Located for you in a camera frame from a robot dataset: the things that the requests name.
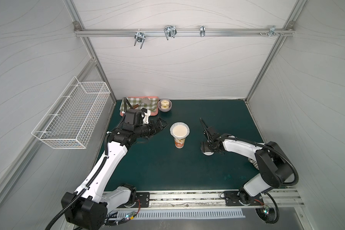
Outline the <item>white plastic cup lid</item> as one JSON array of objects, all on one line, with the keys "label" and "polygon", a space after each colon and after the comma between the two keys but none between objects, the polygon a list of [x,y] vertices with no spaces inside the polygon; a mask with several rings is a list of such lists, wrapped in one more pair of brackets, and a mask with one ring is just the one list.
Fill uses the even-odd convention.
[{"label": "white plastic cup lid", "polygon": [[211,155],[213,155],[214,154],[214,152],[212,152],[212,151],[203,151],[202,152],[204,155],[206,155],[206,156],[211,156]]}]

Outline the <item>printed milk tea cup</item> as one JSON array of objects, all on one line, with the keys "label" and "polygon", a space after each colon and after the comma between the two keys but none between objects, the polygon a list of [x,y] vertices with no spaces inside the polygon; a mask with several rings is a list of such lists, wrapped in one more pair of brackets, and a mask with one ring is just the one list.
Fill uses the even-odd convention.
[{"label": "printed milk tea cup", "polygon": [[185,145],[185,140],[186,140],[186,136],[183,136],[183,137],[174,136],[175,147],[178,149],[183,148]]}]

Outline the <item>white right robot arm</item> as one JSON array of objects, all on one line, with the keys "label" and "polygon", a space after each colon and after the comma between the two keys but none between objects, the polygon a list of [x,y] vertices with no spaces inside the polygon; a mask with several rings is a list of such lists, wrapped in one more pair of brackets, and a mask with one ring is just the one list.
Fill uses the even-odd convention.
[{"label": "white right robot arm", "polygon": [[202,118],[199,120],[203,127],[203,134],[207,138],[201,143],[203,154],[210,156],[217,152],[233,152],[252,160],[257,165],[259,173],[246,182],[237,194],[245,206],[248,206],[260,193],[282,186],[294,186],[298,183],[299,174],[294,164],[277,143],[273,141],[258,143],[230,134],[219,134]]}]

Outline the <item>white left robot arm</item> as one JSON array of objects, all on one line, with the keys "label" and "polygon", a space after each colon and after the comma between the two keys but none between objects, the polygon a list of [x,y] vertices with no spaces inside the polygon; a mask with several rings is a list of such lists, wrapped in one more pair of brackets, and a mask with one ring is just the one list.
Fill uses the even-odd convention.
[{"label": "white left robot arm", "polygon": [[105,188],[118,164],[140,138],[149,139],[167,127],[161,118],[152,119],[147,109],[129,109],[121,121],[105,135],[104,152],[90,174],[73,193],[62,200],[62,211],[52,220],[65,216],[79,229],[98,230],[110,222],[107,215],[120,206],[133,207],[137,202],[136,188],[122,184],[112,192]]}]

